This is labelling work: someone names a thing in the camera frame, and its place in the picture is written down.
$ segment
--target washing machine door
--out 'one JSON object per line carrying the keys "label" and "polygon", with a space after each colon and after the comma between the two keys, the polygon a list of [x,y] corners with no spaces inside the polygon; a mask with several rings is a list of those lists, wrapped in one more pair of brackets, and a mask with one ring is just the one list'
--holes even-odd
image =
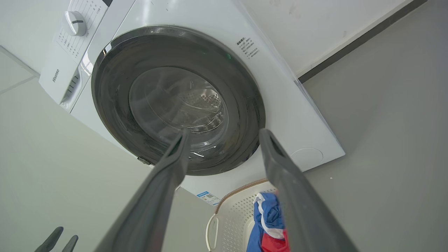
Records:
{"label": "washing machine door", "polygon": [[150,26],[117,37],[99,55],[91,82],[109,132],[152,164],[188,127],[188,175],[237,167],[255,152],[265,127],[263,100],[247,68],[193,30]]}

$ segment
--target white front-loading washing machine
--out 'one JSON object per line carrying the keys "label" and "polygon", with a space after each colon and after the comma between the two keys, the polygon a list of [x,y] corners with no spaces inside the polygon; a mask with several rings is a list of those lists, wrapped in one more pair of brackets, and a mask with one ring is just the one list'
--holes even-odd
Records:
{"label": "white front-loading washing machine", "polygon": [[188,127],[182,187],[210,204],[265,177],[261,128],[302,171],[345,154],[237,1],[72,0],[39,82],[75,118],[151,165]]}

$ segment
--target laundry basket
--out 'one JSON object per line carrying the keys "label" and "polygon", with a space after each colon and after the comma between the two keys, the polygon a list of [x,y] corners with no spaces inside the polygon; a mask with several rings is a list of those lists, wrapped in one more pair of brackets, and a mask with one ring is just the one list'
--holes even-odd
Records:
{"label": "laundry basket", "polygon": [[[275,192],[276,188],[262,179],[227,194],[216,207],[207,224],[205,241],[210,252],[246,252],[249,236],[254,227],[255,196],[259,192]],[[210,234],[215,226],[216,233]],[[214,244],[210,236],[215,236]]]}

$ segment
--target blue cloth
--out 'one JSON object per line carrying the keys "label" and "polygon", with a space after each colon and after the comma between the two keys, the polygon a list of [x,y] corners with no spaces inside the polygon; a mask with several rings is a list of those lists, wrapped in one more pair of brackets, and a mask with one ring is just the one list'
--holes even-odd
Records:
{"label": "blue cloth", "polygon": [[263,252],[261,249],[261,241],[263,234],[267,233],[273,236],[272,233],[282,233],[284,224],[280,212],[280,207],[277,202],[277,196],[272,193],[259,193],[254,202],[254,221],[255,225],[249,236],[246,252]]}

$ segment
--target gray floor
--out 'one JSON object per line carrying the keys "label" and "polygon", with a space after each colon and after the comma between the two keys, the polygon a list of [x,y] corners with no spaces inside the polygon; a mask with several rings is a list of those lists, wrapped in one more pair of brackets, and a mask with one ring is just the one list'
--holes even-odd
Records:
{"label": "gray floor", "polygon": [[429,0],[304,85],[347,152],[306,176],[360,251],[448,250],[447,24]]}

